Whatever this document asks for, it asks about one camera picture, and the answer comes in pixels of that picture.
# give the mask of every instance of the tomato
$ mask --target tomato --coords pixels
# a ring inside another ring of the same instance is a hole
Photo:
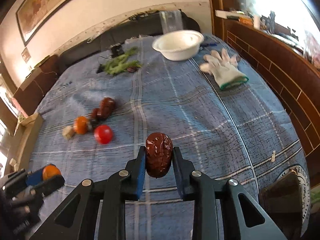
[[[84,116],[79,116],[75,119],[73,129],[76,133],[85,134],[88,131],[88,119]]]
[[[61,171],[52,164],[45,166],[42,170],[42,180],[50,179],[55,175],[61,175]]]
[[[94,137],[98,143],[107,144],[113,137],[113,132],[109,126],[102,124],[94,130]]]

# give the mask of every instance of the white bowl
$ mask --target white bowl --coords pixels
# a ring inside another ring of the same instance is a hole
[[[199,52],[204,37],[200,32],[182,30],[167,33],[152,43],[153,49],[173,61],[186,60]]]

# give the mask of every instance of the orange fruit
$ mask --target orange fruit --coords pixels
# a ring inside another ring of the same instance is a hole
[[[78,134],[85,134],[88,131],[88,119],[84,116],[79,116],[75,119],[73,129]]]
[[[61,175],[61,171],[52,164],[45,166],[42,170],[42,180],[50,179],[55,175]]]

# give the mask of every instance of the triangular cutout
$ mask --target triangular cutout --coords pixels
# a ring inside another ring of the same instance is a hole
[[[244,194],[239,194],[238,198],[244,216],[245,225],[249,228],[262,225],[265,222],[265,219],[251,201]]]
[[[58,225],[70,228],[75,219],[76,211],[81,199],[81,195],[77,194],[67,206],[60,212],[60,214],[55,218],[54,222]]]

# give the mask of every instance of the red ball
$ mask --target red ball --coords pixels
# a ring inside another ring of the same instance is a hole
[[[94,137],[100,144],[107,144],[113,137],[113,132],[109,126],[102,124],[94,130]]]

